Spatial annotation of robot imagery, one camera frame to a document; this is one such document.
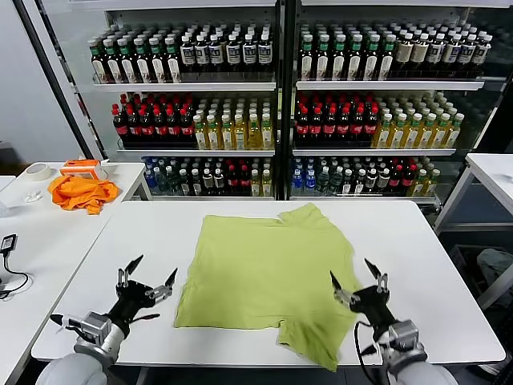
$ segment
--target orange box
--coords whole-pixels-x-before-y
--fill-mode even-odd
[[[107,179],[107,173],[103,170],[99,160],[68,160],[60,171],[64,176],[80,176],[96,180]]]

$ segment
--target table leg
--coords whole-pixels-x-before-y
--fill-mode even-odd
[[[443,231],[444,222],[448,220],[450,215],[454,212],[454,209],[456,209],[456,206],[458,206],[458,203],[462,200],[465,191],[471,185],[473,179],[474,175],[471,172],[471,168],[467,166],[462,177],[459,178],[458,183],[455,185],[454,190],[449,195],[447,203],[444,204],[442,212],[434,222],[434,232],[437,235]]]
[[[488,309],[501,295],[513,285],[513,265],[508,267],[491,286],[479,296],[478,305],[481,310]]]
[[[138,184],[136,192],[141,197],[142,201],[153,201],[153,195],[151,194],[150,188],[147,186],[146,180],[144,176],[141,174],[139,178],[137,178]]]

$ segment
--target orange cloth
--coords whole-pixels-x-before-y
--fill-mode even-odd
[[[48,192],[52,201],[65,210],[87,209],[88,214],[99,214],[103,202],[113,201],[119,188],[109,180],[60,176],[50,183]]]

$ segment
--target black cable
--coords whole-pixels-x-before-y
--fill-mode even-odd
[[[365,323],[362,321],[358,321],[358,322],[356,322],[356,325],[354,325],[354,346],[356,347],[356,354],[358,355],[358,360],[360,361],[360,367],[362,367],[363,374],[366,375],[366,377],[370,381],[370,383],[372,383],[373,385],[379,385],[372,379],[372,377],[370,377],[370,374],[367,371],[365,364],[363,363],[362,353],[360,352],[360,343],[358,342],[358,327],[360,325],[372,327],[368,323]]]
[[[6,256],[6,255],[4,255],[4,257],[3,257],[3,267],[6,269],[6,271],[7,271],[8,273],[11,273],[11,274],[13,274],[13,275],[22,275],[23,277],[25,277],[25,281],[23,281],[23,283],[22,283],[20,286],[18,286],[17,288],[15,288],[15,289],[11,289],[11,290],[0,290],[0,300],[1,300],[1,299],[5,299],[5,298],[7,298],[7,296],[8,296],[9,294],[13,293],[14,291],[16,291],[16,290],[20,290],[20,289],[21,289],[22,287],[24,287],[24,285],[29,281],[29,276],[28,276],[27,274],[25,274],[25,273],[20,273],[20,272],[18,272],[18,271],[13,271],[13,270],[9,269],[9,266],[7,265],[7,256]]]

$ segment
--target drink refrigerator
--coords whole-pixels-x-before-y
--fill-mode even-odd
[[[508,26],[513,19],[513,10],[509,0],[434,0],[429,6],[425,4],[420,0],[22,0],[18,11],[43,67],[53,74],[53,81],[59,85],[67,111],[77,123],[76,131],[82,138],[81,145],[87,149],[86,154],[113,161],[140,161],[142,157],[215,159],[236,156],[249,159],[249,164],[254,157],[261,160],[270,157],[273,193],[270,197],[251,198],[295,200],[352,197],[340,193],[309,196],[304,190],[293,191],[296,158],[306,163],[308,158],[314,157],[317,164],[319,156],[327,160],[336,156],[339,161],[355,156],[362,160],[370,156],[373,161],[378,157],[415,156],[421,162],[423,157],[429,157],[429,163],[440,170],[434,195],[398,197],[373,192],[358,197],[409,199],[429,213],[440,209],[459,178],[465,155],[475,151],[486,137],[503,90],[510,82],[513,39]],[[314,35],[315,50],[317,27],[321,24],[329,28],[369,24],[372,28],[376,24],[389,26],[392,21],[403,25],[412,22],[418,26],[422,20],[427,25],[440,22],[461,29],[470,23],[481,29],[487,28],[493,39],[484,65],[478,71],[459,71],[453,75],[438,68],[429,71],[391,68],[385,80],[374,76],[368,81],[348,81],[343,76],[333,80],[330,73],[322,79],[315,74],[305,79],[299,74],[301,60],[298,55],[303,29],[309,29]],[[202,26],[207,22],[213,26],[226,23],[232,28],[236,21],[243,30],[252,22],[257,28],[266,22],[271,24],[273,64],[270,71],[193,71],[183,73],[179,83],[100,83],[91,65],[88,40],[112,25],[122,29],[126,25],[134,27],[142,23],[147,27],[157,24],[155,29],[167,26],[172,30],[176,26]],[[295,134],[296,104],[300,94],[312,98],[317,93],[324,98],[327,93],[333,97],[342,93],[352,97],[358,93],[363,98],[372,92],[373,97],[386,99],[391,96],[422,98],[426,93],[435,97],[437,91],[443,91],[443,97],[465,115],[461,135],[449,148],[372,148],[370,142],[361,141],[324,146],[322,143],[300,143]],[[119,103],[121,94],[130,98],[132,93],[142,97],[148,93],[190,95],[195,101],[202,98],[258,98],[259,107],[261,100],[269,98],[273,146],[270,149],[199,150],[190,146],[144,144],[134,147],[124,144],[113,126],[111,106]],[[163,199],[175,198],[183,197],[163,194]]]

